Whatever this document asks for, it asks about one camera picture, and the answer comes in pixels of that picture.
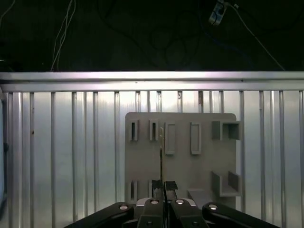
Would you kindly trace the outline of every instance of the dark background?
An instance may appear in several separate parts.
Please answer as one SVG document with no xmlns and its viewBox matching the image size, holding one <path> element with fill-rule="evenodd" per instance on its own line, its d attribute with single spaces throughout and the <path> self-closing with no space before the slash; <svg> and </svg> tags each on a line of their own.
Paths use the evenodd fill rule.
<svg viewBox="0 0 304 228">
<path fill-rule="evenodd" d="M 0 14 L 11 1 L 1 0 Z M 211 26 L 208 18 L 215 1 L 201 0 L 206 31 L 246 53 L 253 67 L 244 56 L 218 46 L 202 32 L 197 0 L 112 1 L 76 0 L 59 71 L 280 70 L 233 9 L 226 11 L 219 26 Z M 16 0 L 2 22 L 0 58 L 16 71 L 49 71 L 68 4 L 69 0 Z M 303 9 L 303 0 L 237 0 L 237 4 L 267 30 L 240 10 L 249 28 L 286 70 L 304 70 L 304 13 L 292 23 Z M 164 51 L 162 47 L 172 40 Z"/>
</svg>

